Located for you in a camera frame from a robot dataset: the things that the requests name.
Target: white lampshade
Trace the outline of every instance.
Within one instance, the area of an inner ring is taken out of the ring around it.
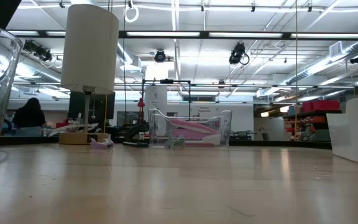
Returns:
[[[95,94],[114,91],[118,42],[117,17],[98,6],[74,4],[68,8],[62,70],[63,88]]]

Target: table surface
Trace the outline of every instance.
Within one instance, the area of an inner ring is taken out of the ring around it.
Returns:
[[[324,149],[0,148],[0,223],[358,223],[358,164]]]

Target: desk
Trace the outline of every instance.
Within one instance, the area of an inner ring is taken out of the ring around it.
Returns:
[[[358,223],[358,164],[305,148],[3,146],[0,223]]]

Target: ceiling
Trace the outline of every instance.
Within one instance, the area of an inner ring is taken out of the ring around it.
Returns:
[[[358,32],[358,0],[313,0],[311,12],[304,11],[309,6],[309,0],[299,0],[297,23],[294,12],[280,11],[294,9],[294,0],[255,0],[255,12],[250,11],[253,1],[246,0],[176,1],[179,2],[180,11],[177,30],[204,30],[205,26],[205,30],[238,32],[296,32],[296,30],[298,32]],[[66,6],[64,9],[58,7],[59,2],[58,0],[22,0],[7,30],[64,30],[67,22],[67,10],[71,2],[63,1]],[[201,11],[202,2],[204,2],[205,8],[208,8],[204,12]],[[325,14],[323,11],[327,10],[334,2],[339,3],[333,9],[328,10],[331,12]],[[50,7],[25,9],[27,6],[34,6],[34,3]],[[111,10],[120,21],[120,30],[173,30],[171,0],[133,0],[134,5],[139,6],[139,18],[134,22],[126,22],[124,19],[123,5],[125,3],[127,4],[127,1],[112,1]],[[97,5],[107,8],[108,1],[97,1]],[[128,17],[133,16],[134,10],[129,10]],[[55,55],[62,56],[64,54],[64,39],[33,38],[33,40],[45,48],[50,48]],[[282,79],[277,77],[288,76],[296,70],[296,54],[298,54],[298,69],[300,70],[307,63],[328,54],[329,46],[336,42],[256,40],[253,44],[254,41],[178,40],[181,79],[208,83],[217,83],[223,79],[226,83],[280,84]],[[140,57],[143,65],[152,63],[150,53],[159,49],[164,50],[169,57],[175,58],[173,39],[126,39],[125,43],[120,39],[119,42],[130,55]],[[251,47],[248,51],[250,64],[237,67],[233,71],[228,59],[231,50],[238,42],[243,42],[247,49]],[[175,78],[173,62],[165,63],[170,68],[168,77]],[[302,80],[301,84],[318,85],[343,72],[344,67],[345,63],[339,63],[329,71],[325,70],[313,75],[312,78]],[[54,66],[51,69],[60,72],[60,69]],[[123,76],[122,71],[117,70],[116,76]],[[136,80],[142,78],[139,72],[131,73],[131,76]]]

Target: person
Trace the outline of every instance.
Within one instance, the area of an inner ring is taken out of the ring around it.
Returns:
[[[29,99],[16,111],[13,123],[17,128],[16,135],[41,135],[41,127],[45,126],[46,121],[40,101],[36,98]]]

